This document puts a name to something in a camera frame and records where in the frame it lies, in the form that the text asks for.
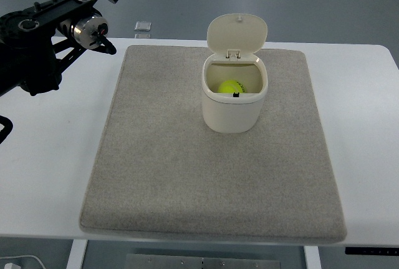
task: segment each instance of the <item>tennis ball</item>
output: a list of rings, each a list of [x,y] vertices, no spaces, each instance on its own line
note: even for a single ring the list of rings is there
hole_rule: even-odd
[[[244,86],[236,80],[227,80],[220,84],[218,93],[245,93]]]

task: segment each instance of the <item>open lid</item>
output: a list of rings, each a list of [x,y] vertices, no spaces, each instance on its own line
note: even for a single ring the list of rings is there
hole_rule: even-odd
[[[206,40],[215,53],[227,54],[240,50],[240,54],[253,54],[266,41],[267,24],[255,15],[226,14],[214,19],[208,28]]]

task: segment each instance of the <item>white cable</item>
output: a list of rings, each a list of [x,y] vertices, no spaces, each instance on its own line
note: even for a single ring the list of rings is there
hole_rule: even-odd
[[[16,255],[14,257],[0,257],[0,260],[8,260],[10,258],[34,258],[35,260],[37,260],[39,262],[40,266],[43,267],[43,269],[47,269],[43,265],[42,261],[40,261],[40,259],[34,255]]]

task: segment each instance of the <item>white trash can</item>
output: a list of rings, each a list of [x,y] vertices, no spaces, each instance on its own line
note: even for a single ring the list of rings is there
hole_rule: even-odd
[[[241,133],[256,123],[267,92],[265,65],[254,55],[266,41],[267,25],[250,14],[227,14],[208,28],[214,54],[202,70],[202,110],[206,124],[220,133]],[[218,93],[228,80],[241,83],[245,93]]]

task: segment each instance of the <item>gray carpet pad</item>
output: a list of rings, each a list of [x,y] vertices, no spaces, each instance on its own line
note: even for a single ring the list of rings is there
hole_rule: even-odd
[[[80,216],[83,231],[180,240],[332,243],[346,228],[305,55],[262,49],[256,125],[203,121],[208,48],[128,48]]]

